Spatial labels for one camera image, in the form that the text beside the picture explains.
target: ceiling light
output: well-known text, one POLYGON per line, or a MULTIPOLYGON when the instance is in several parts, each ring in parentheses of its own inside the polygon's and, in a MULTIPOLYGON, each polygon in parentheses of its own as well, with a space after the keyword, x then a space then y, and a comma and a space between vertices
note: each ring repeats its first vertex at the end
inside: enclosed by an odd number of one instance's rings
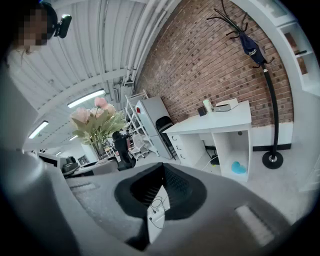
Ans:
POLYGON ((29 139, 33 139, 34 137, 37 136, 38 133, 40 133, 40 131, 45 128, 49 123, 47 121, 43 121, 35 130, 33 133, 31 133, 31 135, 29 136, 29 139))
POLYGON ((104 90, 104 89, 101 89, 101 90, 92 92, 92 93, 90 93, 90 94, 88 94, 88 95, 86 95, 86 96, 84 96, 84 97, 81 97, 81 98, 79 98, 79 99, 77 99, 77 100, 69 103, 67 106, 71 109, 71 108, 75 107, 76 105, 79 105, 79 104, 81 104, 82 102, 85 102, 85 101, 87 101, 87 100, 90 100, 90 99, 92 99, 92 98, 94 98, 94 97, 97 97, 97 96, 99 96, 99 95, 101 95, 101 94, 105 94, 105 90, 104 90))
POLYGON ((76 137, 78 137, 78 135, 76 135, 76 136, 73 136, 71 139, 69 139, 69 141, 72 141, 72 140, 74 140, 76 137))

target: navy bag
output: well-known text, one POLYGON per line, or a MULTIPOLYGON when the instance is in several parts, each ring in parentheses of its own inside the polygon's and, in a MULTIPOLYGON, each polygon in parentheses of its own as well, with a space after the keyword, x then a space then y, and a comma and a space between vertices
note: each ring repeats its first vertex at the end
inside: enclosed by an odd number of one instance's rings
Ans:
POLYGON ((240 32, 239 37, 245 54, 249 55, 255 63, 260 65, 267 62, 264 57, 264 49, 260 48, 252 38, 244 32, 240 32))

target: white cabinet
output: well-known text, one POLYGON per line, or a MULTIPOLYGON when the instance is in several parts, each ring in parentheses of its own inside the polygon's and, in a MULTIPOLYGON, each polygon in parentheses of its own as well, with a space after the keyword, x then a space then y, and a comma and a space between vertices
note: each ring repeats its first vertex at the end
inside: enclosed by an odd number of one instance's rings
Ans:
POLYGON ((168 133, 168 137, 184 166, 194 166, 206 152, 205 145, 199 134, 179 134, 168 133))
POLYGON ((230 111, 189 117, 165 132, 182 165, 196 166, 202 156, 207 154, 203 140, 213 140, 221 175, 242 182, 248 180, 253 151, 248 101, 240 102, 230 111))

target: wire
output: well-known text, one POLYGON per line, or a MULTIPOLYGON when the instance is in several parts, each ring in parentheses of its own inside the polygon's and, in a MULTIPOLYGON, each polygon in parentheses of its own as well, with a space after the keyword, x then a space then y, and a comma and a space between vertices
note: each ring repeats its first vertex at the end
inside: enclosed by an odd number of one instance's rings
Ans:
POLYGON ((202 142, 203 142, 203 145, 204 145, 204 148, 205 148, 206 153, 207 153, 207 154, 208 154, 208 156, 211 158, 211 155, 208 153, 208 150, 207 150, 207 148, 206 148, 205 141, 203 140, 202 142))
POLYGON ((214 158, 210 159, 210 161, 206 164, 206 166, 201 171, 203 171, 208 166, 208 164, 211 162, 211 160, 216 159, 217 157, 218 156, 215 156, 214 158))
POLYGON ((153 221, 152 221, 152 218, 151 218, 151 217, 149 218, 149 220, 151 221, 151 223, 152 223, 152 224, 153 224, 157 229, 163 230, 163 228, 158 227, 158 226, 156 226, 156 224, 154 224, 154 223, 153 223, 153 221))
MULTIPOLYGON (((159 207, 160 205, 162 205, 163 210, 164 210, 165 212, 167 211, 167 210, 165 209, 165 207, 164 207, 164 201, 168 198, 168 196, 169 196, 169 195, 167 195, 164 200, 162 199, 162 196, 156 196, 156 197, 155 197, 155 199, 154 199, 154 200, 152 201, 152 203, 150 204, 150 207, 151 207, 151 209, 153 210, 154 213, 156 213, 156 211, 155 211, 154 208, 156 208, 156 210, 158 210, 158 207, 159 207), (157 206, 153 206, 153 203, 154 203, 155 201, 157 201, 157 200, 160 200, 160 203, 159 203, 157 206)), ((157 229, 160 229, 160 230, 163 229, 163 228, 161 228, 161 227, 158 227, 156 224, 154 224, 154 222, 152 221, 152 217, 150 217, 149 220, 150 220, 150 222, 151 222, 157 229)))

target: green leaves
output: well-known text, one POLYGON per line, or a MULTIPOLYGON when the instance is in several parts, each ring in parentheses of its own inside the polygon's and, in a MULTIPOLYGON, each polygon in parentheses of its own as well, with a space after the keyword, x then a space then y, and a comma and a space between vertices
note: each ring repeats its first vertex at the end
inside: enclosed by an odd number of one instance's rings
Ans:
POLYGON ((105 110, 99 117, 90 114, 87 124, 72 118, 78 130, 72 134, 82 138, 82 144, 90 145, 92 141, 101 147, 107 140, 108 136, 115 131, 119 131, 125 126, 125 117, 122 111, 109 113, 105 110))
POLYGON ((81 130, 75 130, 72 132, 73 135, 77 135, 79 138, 84 138, 86 135, 83 131, 81 130))
POLYGON ((86 130, 86 124, 83 122, 80 122, 78 119, 72 118, 72 120, 75 122, 77 128, 79 131, 84 132, 86 130))
POLYGON ((105 110, 95 121, 94 128, 98 129, 101 127, 108 119, 110 119, 111 116, 109 117, 108 110, 105 110))

